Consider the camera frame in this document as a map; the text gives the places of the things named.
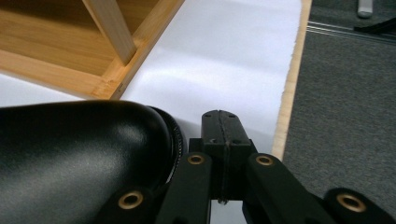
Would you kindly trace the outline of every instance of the wooden edge strip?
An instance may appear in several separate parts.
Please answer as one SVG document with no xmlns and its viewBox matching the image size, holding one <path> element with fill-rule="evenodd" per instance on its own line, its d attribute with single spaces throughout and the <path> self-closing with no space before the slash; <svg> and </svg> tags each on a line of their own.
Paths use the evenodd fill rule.
<svg viewBox="0 0 396 224">
<path fill-rule="evenodd" d="M 98 85 L 92 92 L 92 96 L 98 99 L 111 99 L 114 92 L 120 87 L 123 80 L 125 65 L 115 58 L 108 66 L 107 70 L 101 75 L 102 85 Z"/>
<path fill-rule="evenodd" d="M 0 69 L 12 73 L 14 77 L 79 97 L 82 94 L 92 95 L 97 86 L 103 82 L 100 77 L 89 73 L 2 49 L 0 49 L 0 58 Z"/>
<path fill-rule="evenodd" d="M 282 160 L 285 152 L 285 145 L 288 136 L 291 110 L 293 107 L 294 94 L 297 85 L 300 63 L 303 56 L 306 25 L 309 20 L 312 0 L 302 0 L 302 13 L 300 16 L 300 26 L 297 34 L 296 44 L 294 46 L 293 57 L 290 63 L 290 70 L 285 84 L 285 90 L 282 95 L 282 102 L 276 123 L 276 132 L 274 136 L 272 154 Z"/>
<path fill-rule="evenodd" d="M 131 61 L 136 46 L 116 0 L 82 0 L 93 20 L 123 64 Z"/>
</svg>

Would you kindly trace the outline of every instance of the black mechanical linkage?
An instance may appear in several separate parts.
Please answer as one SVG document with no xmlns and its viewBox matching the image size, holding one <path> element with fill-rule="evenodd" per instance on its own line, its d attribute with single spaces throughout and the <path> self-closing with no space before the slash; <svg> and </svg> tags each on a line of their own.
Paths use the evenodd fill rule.
<svg viewBox="0 0 396 224">
<path fill-rule="evenodd" d="M 203 114 L 202 138 L 190 140 L 166 186 L 117 193 L 98 223 L 206 224 L 211 200 L 243 201 L 247 224 L 396 224 L 356 191 L 332 189 L 324 200 L 310 194 L 280 160 L 258 153 L 239 118 L 226 111 Z"/>
</svg>

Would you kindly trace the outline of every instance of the wooden panel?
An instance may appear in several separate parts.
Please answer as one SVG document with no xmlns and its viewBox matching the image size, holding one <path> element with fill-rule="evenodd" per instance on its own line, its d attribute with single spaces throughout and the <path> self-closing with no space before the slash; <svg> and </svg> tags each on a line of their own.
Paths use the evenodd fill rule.
<svg viewBox="0 0 396 224">
<path fill-rule="evenodd" d="M 297 85 L 297 78 L 300 71 L 300 62 L 303 56 L 306 25 L 308 24 L 309 13 L 312 0 L 302 0 L 302 12 L 300 16 L 300 27 L 297 34 L 296 45 L 290 64 L 290 70 L 285 84 L 285 91 L 282 95 L 282 103 L 276 123 L 276 133 L 272 148 L 272 154 L 283 159 L 286 140 L 288 136 L 291 110 L 293 108 L 294 93 Z"/>
<path fill-rule="evenodd" d="M 117 1 L 137 47 L 125 66 L 81 0 L 0 1 L 0 69 L 73 94 L 119 98 L 182 2 Z"/>
<path fill-rule="evenodd" d="M 115 0 L 83 0 L 93 20 L 123 64 L 131 61 L 136 46 Z"/>
<path fill-rule="evenodd" d="M 0 49 L 101 76 L 115 53 L 84 5 L 79 1 L 64 6 L 64 13 L 44 16 L 42 8 L 48 12 L 60 9 L 57 1 L 47 1 L 45 7 L 40 2 L 0 2 Z M 74 15 L 80 21 L 65 22 L 63 14 Z"/>
</svg>

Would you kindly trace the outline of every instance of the brass grommet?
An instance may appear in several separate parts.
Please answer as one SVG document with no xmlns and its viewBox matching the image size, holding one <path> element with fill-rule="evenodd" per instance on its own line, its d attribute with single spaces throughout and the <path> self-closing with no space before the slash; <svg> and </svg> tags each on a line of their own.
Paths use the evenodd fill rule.
<svg viewBox="0 0 396 224">
<path fill-rule="evenodd" d="M 266 165 L 266 166 L 274 164 L 274 161 L 267 156 L 258 156 L 256 158 L 256 162 L 260 165 Z"/>
<path fill-rule="evenodd" d="M 187 158 L 190 164 L 199 165 L 205 161 L 205 158 L 200 155 L 192 155 Z"/>
<path fill-rule="evenodd" d="M 119 207 L 122 209 L 134 209 L 143 202 L 143 194 L 140 191 L 128 192 L 119 199 Z"/>
<path fill-rule="evenodd" d="M 360 199 L 348 193 L 338 194 L 337 201 L 345 208 L 357 213 L 366 210 L 366 205 Z"/>
</svg>

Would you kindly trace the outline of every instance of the bamboo shelf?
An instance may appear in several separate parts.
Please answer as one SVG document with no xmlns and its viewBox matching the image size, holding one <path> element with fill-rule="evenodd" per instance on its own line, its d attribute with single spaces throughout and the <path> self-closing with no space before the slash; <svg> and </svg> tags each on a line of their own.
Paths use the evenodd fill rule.
<svg viewBox="0 0 396 224">
<path fill-rule="evenodd" d="M 0 70 L 117 99 L 183 0 L 4 0 Z"/>
</svg>

